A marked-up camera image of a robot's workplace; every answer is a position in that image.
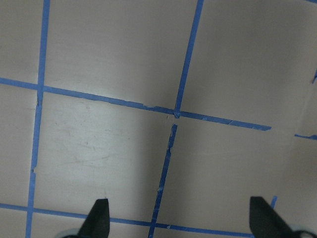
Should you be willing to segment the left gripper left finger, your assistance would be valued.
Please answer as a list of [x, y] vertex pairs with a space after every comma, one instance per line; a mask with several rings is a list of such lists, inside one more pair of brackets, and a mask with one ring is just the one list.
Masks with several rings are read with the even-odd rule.
[[108, 199], [97, 199], [77, 236], [79, 238], [107, 238], [110, 232]]

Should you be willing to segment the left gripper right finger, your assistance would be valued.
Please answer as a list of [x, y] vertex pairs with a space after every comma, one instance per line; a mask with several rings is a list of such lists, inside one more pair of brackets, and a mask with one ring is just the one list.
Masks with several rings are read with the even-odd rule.
[[293, 231], [260, 196], [251, 196], [249, 227], [255, 238], [291, 238]]

